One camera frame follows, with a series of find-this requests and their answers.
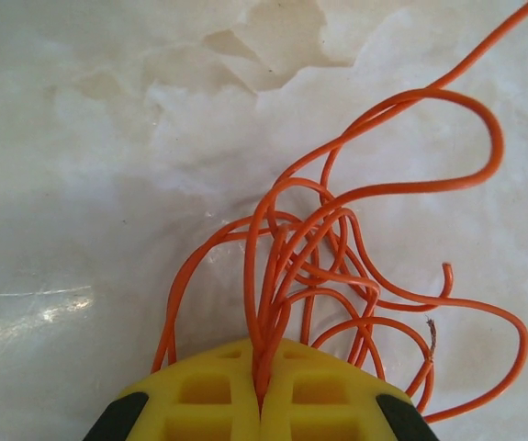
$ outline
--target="yellow plastic tool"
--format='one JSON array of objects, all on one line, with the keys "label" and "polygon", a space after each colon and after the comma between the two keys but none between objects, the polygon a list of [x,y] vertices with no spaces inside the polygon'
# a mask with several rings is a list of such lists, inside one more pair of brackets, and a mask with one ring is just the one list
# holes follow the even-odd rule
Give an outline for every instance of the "yellow plastic tool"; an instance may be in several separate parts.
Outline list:
[{"label": "yellow plastic tool", "polygon": [[283,340],[260,418],[243,340],[129,386],[84,441],[436,441],[409,397],[317,349]]}]

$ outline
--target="black rubber grip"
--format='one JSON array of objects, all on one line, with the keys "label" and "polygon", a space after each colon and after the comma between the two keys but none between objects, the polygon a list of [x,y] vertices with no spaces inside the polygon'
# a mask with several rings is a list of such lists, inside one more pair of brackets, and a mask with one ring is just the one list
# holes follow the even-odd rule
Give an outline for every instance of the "black rubber grip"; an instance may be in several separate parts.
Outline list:
[{"label": "black rubber grip", "polygon": [[111,402],[84,441],[127,441],[149,398],[147,393],[133,392]]},{"label": "black rubber grip", "polygon": [[412,404],[388,394],[376,401],[398,441],[439,441]]}]

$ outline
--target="orange wire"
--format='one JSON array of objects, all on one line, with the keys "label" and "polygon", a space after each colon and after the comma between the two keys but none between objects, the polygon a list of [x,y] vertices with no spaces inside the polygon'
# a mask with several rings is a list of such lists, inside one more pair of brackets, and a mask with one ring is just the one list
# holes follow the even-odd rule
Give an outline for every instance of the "orange wire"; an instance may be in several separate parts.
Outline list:
[{"label": "orange wire", "polygon": [[[348,362],[361,367],[365,357],[369,354],[374,362],[376,375],[381,379],[386,379],[380,354],[372,339],[374,327],[381,325],[397,329],[408,335],[418,345],[423,355],[423,363],[406,392],[412,396],[422,386],[422,395],[417,405],[420,412],[424,410],[433,394],[434,344],[432,344],[433,347],[429,347],[416,331],[402,322],[375,316],[376,308],[419,312],[429,311],[439,306],[455,306],[496,315],[515,327],[519,335],[519,347],[515,360],[505,377],[494,388],[471,401],[425,416],[427,422],[440,421],[476,409],[506,390],[521,372],[527,357],[528,333],[524,324],[515,315],[496,306],[476,300],[452,299],[450,296],[453,287],[453,271],[449,264],[443,264],[444,283],[437,296],[413,293],[394,285],[382,276],[373,264],[365,249],[359,222],[354,213],[344,205],[355,200],[376,196],[458,190],[477,186],[494,175],[500,166],[504,151],[500,124],[494,115],[475,99],[457,92],[443,90],[442,87],[454,81],[527,16],[528,3],[500,24],[463,61],[437,81],[423,89],[409,90],[394,95],[367,110],[341,136],[290,165],[264,195],[251,216],[226,225],[198,247],[184,262],[170,288],[165,324],[153,360],[152,372],[162,367],[166,354],[170,364],[176,361],[174,332],[176,315],[188,281],[197,266],[213,247],[226,242],[244,241],[244,308],[249,335],[253,343],[253,385],[260,408],[273,374],[272,360],[288,325],[292,304],[304,300],[300,341],[308,345],[314,300],[317,296],[337,300],[347,310],[351,319],[322,333],[311,345],[312,347],[319,348],[336,334],[355,328],[357,331],[347,358]],[[341,148],[348,141],[395,117],[424,98],[456,103],[481,118],[488,130],[491,144],[486,164],[472,175],[433,181],[359,187],[335,197],[329,191],[329,178]],[[327,158],[319,182],[293,177],[294,173],[302,167],[325,154]],[[305,220],[277,210],[275,207],[277,197],[292,187],[308,188],[319,195],[320,206]],[[255,251],[258,239],[266,235],[271,236],[273,242],[265,266],[260,303],[256,308]],[[353,246],[350,245],[350,236],[353,238]],[[327,246],[333,259],[327,269],[320,267],[320,248],[323,244]],[[365,302],[364,310],[358,313],[352,302],[341,292],[322,286],[329,281],[340,282],[348,286],[360,300]],[[294,282],[305,288],[289,294]],[[381,288],[387,289],[405,301],[382,300],[380,298]]]}]

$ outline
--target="marble countertop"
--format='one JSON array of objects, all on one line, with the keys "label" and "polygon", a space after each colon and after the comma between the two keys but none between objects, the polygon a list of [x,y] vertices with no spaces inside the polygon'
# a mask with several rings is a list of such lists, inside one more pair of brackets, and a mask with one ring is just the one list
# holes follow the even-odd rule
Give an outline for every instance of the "marble countertop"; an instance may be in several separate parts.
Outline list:
[{"label": "marble countertop", "polygon": [[[0,441],[81,439],[149,372],[167,289],[194,248],[376,102],[447,72],[521,3],[0,0]],[[528,325],[528,19],[450,88],[499,118],[500,171],[467,191],[352,208],[396,283],[436,294],[449,261],[454,296]],[[348,144],[331,187],[469,173],[488,142],[466,111],[421,103]],[[494,386],[517,338],[485,314],[430,315],[434,412]],[[428,333],[422,314],[400,318]],[[245,335],[242,249],[225,245],[189,287],[180,353]],[[376,342],[403,387],[418,351],[388,331]],[[343,341],[325,350],[341,356]],[[528,440],[528,363],[497,400],[433,430]]]}]

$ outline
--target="tangled wires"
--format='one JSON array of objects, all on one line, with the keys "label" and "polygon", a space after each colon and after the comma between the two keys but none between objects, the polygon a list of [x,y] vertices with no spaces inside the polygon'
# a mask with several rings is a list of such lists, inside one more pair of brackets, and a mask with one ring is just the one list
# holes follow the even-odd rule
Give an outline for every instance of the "tangled wires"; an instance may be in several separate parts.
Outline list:
[{"label": "tangled wires", "polygon": [[[161,368],[166,353],[170,364],[176,360],[175,318],[185,288],[198,264],[213,247],[221,243],[244,241],[244,307],[249,335],[253,342],[253,385],[260,406],[273,375],[272,360],[288,325],[292,305],[300,300],[304,302],[300,341],[308,345],[314,302],[317,296],[337,300],[347,310],[351,319],[322,333],[311,344],[312,347],[318,348],[330,337],[346,329],[354,328],[356,334],[347,361],[361,367],[369,354],[373,360],[376,375],[384,379],[385,374],[380,354],[372,339],[375,326],[395,328],[417,343],[424,360],[406,392],[412,396],[424,385],[417,405],[420,412],[424,410],[433,393],[434,344],[432,342],[429,346],[419,333],[402,322],[379,317],[376,315],[379,308],[407,312],[425,312],[439,306],[470,308],[497,315],[516,328],[519,335],[519,349],[506,376],[494,388],[474,400],[425,416],[427,422],[440,421],[468,412],[494,399],[509,387],[521,372],[528,352],[528,333],[524,324],[513,314],[496,306],[476,300],[452,299],[450,296],[453,286],[453,272],[449,264],[443,264],[444,285],[437,297],[416,294],[389,282],[372,263],[365,249],[358,220],[354,212],[345,206],[355,200],[382,195],[437,193],[473,187],[494,175],[500,166],[503,155],[502,132],[498,121],[484,105],[475,99],[457,92],[443,90],[442,87],[454,81],[495,42],[527,16],[528,3],[496,28],[453,70],[431,85],[423,89],[397,94],[367,110],[340,137],[322,145],[290,165],[264,195],[251,216],[226,225],[196,249],[180,268],[170,289],[166,321],[153,360],[152,371]],[[437,181],[389,183],[359,187],[340,196],[334,196],[328,188],[328,182],[332,166],[341,148],[348,141],[395,117],[424,98],[456,103],[468,108],[481,118],[488,129],[491,143],[487,163],[473,175]],[[326,159],[319,182],[294,177],[294,174],[305,165],[325,155]],[[291,187],[304,187],[318,193],[319,207],[304,220],[293,214],[275,209],[278,196]],[[265,266],[259,305],[256,305],[255,251],[261,236],[271,236],[273,242]],[[327,269],[320,267],[321,246],[326,246],[332,256],[331,266]],[[294,282],[304,288],[297,292],[290,291]],[[326,282],[339,282],[348,286],[359,298],[365,301],[364,310],[359,312],[341,292],[325,286]],[[381,288],[407,302],[398,303],[382,300],[380,298]],[[432,322],[430,322],[430,326],[432,338],[434,338]]]}]

